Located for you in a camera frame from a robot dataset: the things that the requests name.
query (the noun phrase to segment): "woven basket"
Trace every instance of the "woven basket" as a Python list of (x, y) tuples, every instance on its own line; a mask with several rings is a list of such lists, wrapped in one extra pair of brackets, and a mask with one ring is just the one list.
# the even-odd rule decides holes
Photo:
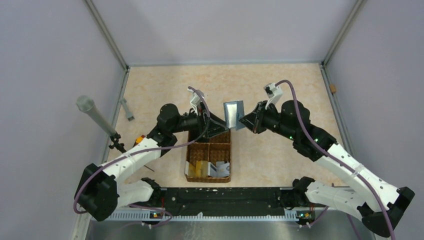
[(209, 142), (196, 142), (187, 147), (185, 157), (193, 166), (196, 166), (197, 161), (208, 161), (216, 165), (219, 161), (229, 162), (230, 172), (226, 177), (195, 177), (187, 176), (188, 182), (196, 183), (228, 183), (231, 180), (231, 133), (226, 132), (209, 139)]

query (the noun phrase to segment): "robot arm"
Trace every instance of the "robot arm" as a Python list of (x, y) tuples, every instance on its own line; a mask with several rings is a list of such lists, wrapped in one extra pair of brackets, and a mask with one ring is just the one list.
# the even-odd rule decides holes
[(350, 214), (361, 220), (372, 232), (389, 237), (390, 233), (374, 194), (359, 178), (359, 174), (371, 185), (384, 205), (392, 227), (395, 228), (406, 208), (409, 206), (414, 192), (408, 187), (397, 188), (373, 174), (369, 169), (354, 159), (336, 139), (324, 129), (310, 121), (310, 111), (302, 103), (298, 103), (300, 117), (307, 132), (322, 149), (339, 159), (342, 163), (354, 169), (339, 164), (329, 156), (319, 151), (306, 137), (299, 123), (295, 102), (286, 101), (278, 112), (275, 103), (282, 95), (282, 90), (275, 83), (264, 87), (269, 101), (258, 102), (255, 109), (239, 121), (255, 134), (271, 130), (293, 141), (293, 148), (311, 161), (327, 168), (336, 174), (354, 191), (339, 190), (326, 186), (309, 177), (303, 177), (293, 182), (293, 190), (299, 193), (300, 201), (322, 204)]
[(163, 105), (157, 116), (156, 126), (141, 142), (111, 162), (100, 166), (93, 163), (88, 165), (84, 169), (75, 197), (82, 186), (91, 180), (83, 188), (77, 203), (97, 221), (103, 221), (116, 208), (146, 202), (153, 193), (150, 184), (143, 180), (131, 184), (124, 184), (124, 181), (148, 162), (174, 148), (177, 142), (174, 133), (191, 131), (198, 136), (196, 140), (199, 140), (227, 132), (229, 129), (225, 121), (212, 113), (207, 116), (206, 106), (196, 97), (193, 93), (190, 101), (195, 109), (182, 115), (174, 104)]

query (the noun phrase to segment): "metal frame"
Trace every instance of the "metal frame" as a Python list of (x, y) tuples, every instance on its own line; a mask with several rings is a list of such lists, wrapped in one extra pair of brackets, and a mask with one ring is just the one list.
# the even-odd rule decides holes
[(352, 10), (349, 13), (349, 16), (347, 17), (346, 21), (344, 22), (343, 27), (341, 27), (340, 32), (337, 34), (337, 37), (335, 38), (330, 49), (328, 50), (327, 55), (325, 56), (324, 60), (322, 61), (322, 66), (324, 68), (326, 68), (326, 66), (329, 64), (331, 58), (333, 57), (334, 52), (337, 50), (340, 43), (345, 38), (350, 27), (352, 26), (353, 22), (355, 21), (359, 11), (362, 9), (362, 7), (364, 6), (366, 1), (367, 0), (357, 0), (356, 1), (355, 5), (353, 6)]
[(119, 48), (117, 44), (115, 43), (114, 39), (112, 38), (111, 33), (109, 32), (108, 28), (106, 27), (105, 22), (102, 19), (102, 16), (100, 16), (99, 11), (97, 10), (96, 6), (94, 5), (92, 0), (83, 0), (85, 5), (87, 6), (87, 9), (90, 11), (95, 23), (98, 26), (98, 29), (102, 33), (104, 39), (106, 40), (107, 44), (110, 47), (110, 50), (112, 50), (113, 55), (118, 60), (121, 67), (125, 70), (128, 69), (128, 64), (125, 62), (124, 57), (122, 56), (121, 52), (119, 51)]
[(130, 67), (203, 66), (203, 65), (251, 65), (251, 64), (320, 64), (320, 60), (310, 61), (234, 61), (234, 62), (176, 62), (163, 64), (131, 64)]
[(343, 118), (342, 110), (340, 109), (340, 104), (337, 97), (331, 93), (330, 91), (330, 78), (327, 73), (327, 69), (323, 66), (323, 63), (319, 65), (321, 70), (322, 79), (324, 80), (324, 85), (328, 93), (328, 99), (330, 100), (330, 104), (332, 107), (332, 111), (335, 116), (335, 121), (337, 123), (338, 131), (340, 132), (341, 141), (343, 142), (343, 147), (346, 149), (352, 156), (355, 156), (355, 151), (352, 146), (349, 132), (346, 127), (345, 119)]
[(89, 231), (90, 221), (92, 216), (88, 213), (79, 214), (76, 216), (75, 226), (73, 227), (71, 240), (84, 240), (86, 239)]

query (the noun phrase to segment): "beige floor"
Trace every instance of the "beige floor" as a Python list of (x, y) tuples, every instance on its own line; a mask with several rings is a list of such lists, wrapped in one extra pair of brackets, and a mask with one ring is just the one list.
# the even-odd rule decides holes
[[(162, 105), (174, 103), (180, 114), (190, 109), (187, 86), (200, 89), (214, 114), (224, 119), (223, 102), (244, 100), (245, 113), (257, 102), (267, 99), (263, 86), (281, 79), (290, 80), (299, 101), (311, 112), (311, 122), (341, 140), (333, 110), (318, 64), (244, 64), (132, 67), (124, 97), (135, 120), (127, 121), (121, 107), (116, 130), (121, 142), (132, 146), (137, 136), (147, 135), (156, 124)], [(292, 98), (288, 86), (278, 103)], [(173, 149), (162, 158), (133, 174), (128, 183), (143, 177), (156, 180), (162, 187), (285, 187), (295, 178), (312, 177), (336, 186), (345, 184), (335, 175), (298, 154), (292, 142), (271, 131), (253, 134), (247, 129), (232, 131), (232, 166), (229, 183), (187, 182), (184, 177), (186, 147)], [(177, 133), (178, 143), (187, 141), (187, 133)], [(120, 153), (114, 149), (108, 160)]]

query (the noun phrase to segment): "silver metal plate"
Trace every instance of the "silver metal plate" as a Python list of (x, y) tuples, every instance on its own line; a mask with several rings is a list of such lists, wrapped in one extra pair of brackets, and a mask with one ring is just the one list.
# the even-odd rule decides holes
[(239, 122), (239, 119), (245, 115), (243, 101), (224, 102), (224, 115), (227, 128), (235, 130), (245, 128), (245, 126)]

